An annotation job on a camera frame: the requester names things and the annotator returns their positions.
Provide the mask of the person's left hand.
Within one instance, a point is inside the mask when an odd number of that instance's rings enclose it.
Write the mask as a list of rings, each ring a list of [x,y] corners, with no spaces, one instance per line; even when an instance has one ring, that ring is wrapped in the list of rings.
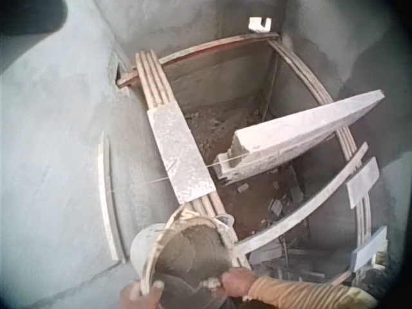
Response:
[[[143,294],[139,281],[127,285],[120,292],[120,309],[163,309],[160,299],[164,290],[162,281],[155,281],[148,294]]]

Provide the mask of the person's right hand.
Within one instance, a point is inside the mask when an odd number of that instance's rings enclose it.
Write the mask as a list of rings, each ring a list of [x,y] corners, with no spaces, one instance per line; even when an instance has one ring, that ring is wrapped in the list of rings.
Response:
[[[225,284],[225,290],[210,290],[215,294],[228,297],[246,297],[251,286],[258,280],[258,276],[248,268],[230,268],[220,276]]]

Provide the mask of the round metal mortar pan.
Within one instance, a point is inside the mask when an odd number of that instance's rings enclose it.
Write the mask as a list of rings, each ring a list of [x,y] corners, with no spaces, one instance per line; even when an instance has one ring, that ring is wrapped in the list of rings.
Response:
[[[236,259],[232,231],[217,217],[180,217],[154,241],[142,269],[147,294],[155,274],[174,275],[192,286],[228,270]]]

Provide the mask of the heap of brick rubble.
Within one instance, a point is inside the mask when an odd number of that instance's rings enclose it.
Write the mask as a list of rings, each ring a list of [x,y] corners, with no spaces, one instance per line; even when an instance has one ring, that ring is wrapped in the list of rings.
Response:
[[[213,161],[229,149],[235,130],[275,119],[261,98],[260,93],[254,93],[222,102],[180,104],[223,206],[234,217],[238,239],[264,230],[297,208],[291,191],[296,187],[306,190],[302,160],[232,184],[216,176]]]

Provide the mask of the long white wooden plank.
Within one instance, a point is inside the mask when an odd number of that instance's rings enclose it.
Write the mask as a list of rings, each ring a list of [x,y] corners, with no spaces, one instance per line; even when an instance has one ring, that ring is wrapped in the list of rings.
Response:
[[[309,215],[316,211],[329,197],[332,196],[346,179],[354,173],[355,168],[361,162],[368,148],[368,143],[364,142],[346,166],[315,196],[276,224],[271,225],[264,231],[258,232],[253,236],[237,242],[232,249],[232,255],[234,257],[244,256],[282,236],[284,233],[294,228],[298,223],[301,223],[305,218],[309,217]]]

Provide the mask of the short grey concrete plank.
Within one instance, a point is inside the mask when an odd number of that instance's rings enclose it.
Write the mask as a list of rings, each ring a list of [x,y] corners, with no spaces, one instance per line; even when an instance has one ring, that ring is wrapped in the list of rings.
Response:
[[[150,109],[147,116],[178,202],[214,192],[215,184],[178,103]]]

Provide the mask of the small grey concrete slab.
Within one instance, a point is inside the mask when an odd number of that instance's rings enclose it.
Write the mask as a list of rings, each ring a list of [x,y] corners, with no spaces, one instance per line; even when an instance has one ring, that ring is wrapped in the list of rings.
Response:
[[[382,226],[351,253],[350,271],[356,272],[380,251],[387,248],[387,226]]]
[[[361,168],[348,178],[345,183],[350,209],[366,197],[370,189],[379,179],[380,172],[375,157],[370,158]]]

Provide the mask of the long grey concrete slab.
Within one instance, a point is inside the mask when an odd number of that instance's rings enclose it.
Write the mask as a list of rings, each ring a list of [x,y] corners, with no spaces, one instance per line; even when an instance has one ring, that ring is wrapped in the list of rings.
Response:
[[[383,98],[381,90],[370,91],[238,129],[229,150],[214,161],[216,176],[232,184],[287,163],[356,122]]]

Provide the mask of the red wooden beam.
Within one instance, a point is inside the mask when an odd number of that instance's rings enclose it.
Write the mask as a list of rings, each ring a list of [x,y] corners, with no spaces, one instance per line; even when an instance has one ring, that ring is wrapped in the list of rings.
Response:
[[[164,84],[165,92],[172,93],[171,87],[165,73],[163,71],[163,67],[167,65],[171,65],[185,59],[189,59],[191,57],[195,57],[197,55],[201,55],[203,53],[210,53],[215,50],[224,50],[225,48],[233,48],[240,45],[252,43],[252,42],[260,42],[260,41],[270,41],[271,39],[279,38],[278,33],[249,33],[244,35],[237,35],[229,38],[219,39],[216,41],[206,42],[203,44],[199,44],[197,46],[193,46],[190,48],[186,48],[184,50],[172,53],[168,56],[165,56],[161,59],[156,57],[156,54],[153,50],[151,51],[142,51],[141,53],[137,53],[136,57],[136,67],[139,69],[141,66],[145,69],[144,64],[145,60],[144,57],[147,57],[147,60],[153,60],[154,66],[154,77],[158,79],[158,81]]]

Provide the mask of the white wooden wall strip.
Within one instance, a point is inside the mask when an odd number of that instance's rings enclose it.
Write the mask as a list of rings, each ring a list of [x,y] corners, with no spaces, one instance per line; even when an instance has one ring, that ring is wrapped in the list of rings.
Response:
[[[114,262],[125,263],[126,257],[119,233],[111,187],[110,144],[104,131],[100,135],[98,145],[97,169],[100,209],[109,252]]]

